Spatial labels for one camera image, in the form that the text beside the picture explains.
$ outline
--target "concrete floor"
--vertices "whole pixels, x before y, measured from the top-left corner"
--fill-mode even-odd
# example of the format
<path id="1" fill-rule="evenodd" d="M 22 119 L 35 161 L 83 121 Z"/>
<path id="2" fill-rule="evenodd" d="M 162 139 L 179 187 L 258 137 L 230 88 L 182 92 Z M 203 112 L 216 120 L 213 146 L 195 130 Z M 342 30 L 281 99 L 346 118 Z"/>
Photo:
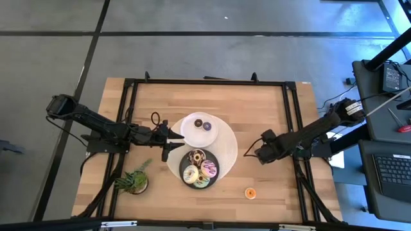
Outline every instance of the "concrete floor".
<path id="1" fill-rule="evenodd" d="M 398 30 L 409 28 L 398 2 L 384 2 Z M 93 31 L 102 6 L 102 0 L 2 0 L 0 31 Z M 103 31 L 128 30 L 389 32 L 390 28 L 377 3 L 112 1 Z M 23 155 L 0 155 L 0 223 L 29 219 L 60 133 L 46 122 L 44 109 L 52 95 L 74 92 L 90 42 L 90 37 L 0 36 L 0 139 L 26 148 Z M 208 75 L 248 80 L 255 71 L 260 80 L 312 82 L 321 106 L 347 89 L 343 80 L 352 77 L 352 61 L 372 58 L 390 42 L 378 38 L 100 37 L 80 103 L 96 110 L 107 77 L 142 78 L 148 71 L 152 78 Z M 405 61 L 402 53 L 392 59 Z M 358 98 L 358 92 L 352 90 L 346 96 Z M 72 132 L 89 133 L 77 124 Z M 45 219 L 70 216 L 84 153 L 84 147 L 69 138 Z M 409 224 L 380 221 L 353 209 L 365 205 L 358 187 L 337 184 L 345 221 L 411 229 Z"/>

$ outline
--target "potted plant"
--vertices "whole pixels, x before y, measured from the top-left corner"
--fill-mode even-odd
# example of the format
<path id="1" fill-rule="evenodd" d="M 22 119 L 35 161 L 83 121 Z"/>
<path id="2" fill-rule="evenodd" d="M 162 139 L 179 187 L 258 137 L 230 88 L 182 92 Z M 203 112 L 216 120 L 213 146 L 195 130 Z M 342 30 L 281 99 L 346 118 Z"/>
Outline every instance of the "potted plant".
<path id="1" fill-rule="evenodd" d="M 146 167 L 152 162 L 152 159 L 146 160 L 141 167 L 137 168 L 131 173 L 125 172 L 124 178 L 117 178 L 115 186 L 118 189 L 122 189 L 123 192 L 130 194 L 140 194 L 144 192 L 148 187 L 148 177 L 144 172 Z"/>

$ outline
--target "screwdriver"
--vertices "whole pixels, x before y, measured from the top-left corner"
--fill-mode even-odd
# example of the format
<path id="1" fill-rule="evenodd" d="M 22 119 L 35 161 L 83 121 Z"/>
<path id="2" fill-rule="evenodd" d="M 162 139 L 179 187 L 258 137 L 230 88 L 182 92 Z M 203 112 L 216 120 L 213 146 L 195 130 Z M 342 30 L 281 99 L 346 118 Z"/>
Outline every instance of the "screwdriver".
<path id="1" fill-rule="evenodd" d="M 391 109 L 388 108 L 388 111 L 391 113 L 391 115 L 394 117 L 394 120 L 397 122 L 398 124 L 398 130 L 397 132 L 399 133 L 405 133 L 405 132 L 411 132 L 411 125 L 404 125 L 399 119 L 398 117 L 391 111 Z"/>

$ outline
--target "frosted donut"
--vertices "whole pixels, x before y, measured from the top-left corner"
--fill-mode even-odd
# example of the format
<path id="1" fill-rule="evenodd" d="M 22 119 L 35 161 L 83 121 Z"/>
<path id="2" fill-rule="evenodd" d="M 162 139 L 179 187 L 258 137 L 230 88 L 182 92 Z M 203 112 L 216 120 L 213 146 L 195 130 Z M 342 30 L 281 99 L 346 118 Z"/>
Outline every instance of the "frosted donut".
<path id="1" fill-rule="evenodd" d="M 209 130 L 211 130 L 211 123 L 208 123 L 208 122 L 204 122 L 203 123 L 203 129 L 205 130 L 205 131 L 209 131 Z"/>
<path id="2" fill-rule="evenodd" d="M 196 120 L 194 121 L 194 126 L 195 126 L 196 128 L 202 128 L 202 127 L 203 127 L 203 121 L 202 121 L 201 119 L 196 119 Z"/>
<path id="3" fill-rule="evenodd" d="M 188 154 L 188 160 L 190 164 L 194 164 L 197 167 L 201 166 L 201 162 L 203 162 L 206 159 L 206 154 L 200 150 L 200 149 L 195 149 L 190 151 Z"/>
<path id="4" fill-rule="evenodd" d="M 204 176 L 213 178 L 217 174 L 217 167 L 211 160 L 205 160 L 201 163 L 201 172 Z"/>
<path id="5" fill-rule="evenodd" d="M 210 183 L 210 178 L 204 176 L 204 174 L 200 173 L 198 175 L 197 180 L 194 182 L 194 186 L 198 188 L 204 188 L 205 186 Z"/>
<path id="6" fill-rule="evenodd" d="M 247 188 L 244 192 L 244 195 L 247 199 L 253 200 L 257 196 L 257 192 L 253 188 Z"/>
<path id="7" fill-rule="evenodd" d="M 184 172 L 182 173 L 182 178 L 184 182 L 187 184 L 194 183 L 198 178 L 198 169 L 194 165 L 190 165 L 185 168 Z"/>

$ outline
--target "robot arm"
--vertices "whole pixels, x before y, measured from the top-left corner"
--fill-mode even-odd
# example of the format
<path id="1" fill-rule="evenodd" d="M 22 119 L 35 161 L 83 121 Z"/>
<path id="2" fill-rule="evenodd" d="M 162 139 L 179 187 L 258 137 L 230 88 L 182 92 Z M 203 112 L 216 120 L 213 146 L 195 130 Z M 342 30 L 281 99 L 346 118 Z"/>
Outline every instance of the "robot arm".
<path id="1" fill-rule="evenodd" d="M 255 151 L 261 164 L 271 163 L 291 155 L 297 147 L 310 149 L 314 139 L 336 128 L 337 126 L 354 126 L 365 119 L 361 104 L 347 99 L 331 105 L 328 113 L 305 126 L 298 132 L 284 133 L 276 136 L 269 129 L 261 134 L 264 144 Z"/>
<path id="2" fill-rule="evenodd" d="M 98 137 L 82 135 L 87 141 L 97 139 L 102 143 L 116 147 L 128 147 L 130 143 L 138 146 L 162 147 L 161 160 L 163 162 L 167 161 L 168 153 L 171 150 L 184 145 L 183 143 L 167 143 L 167 139 L 184 138 L 167 127 L 167 120 L 157 124 L 153 130 L 138 124 L 116 123 L 79 104 L 73 97 L 64 94 L 54 96 L 46 111 L 52 119 L 72 119 L 100 135 Z"/>

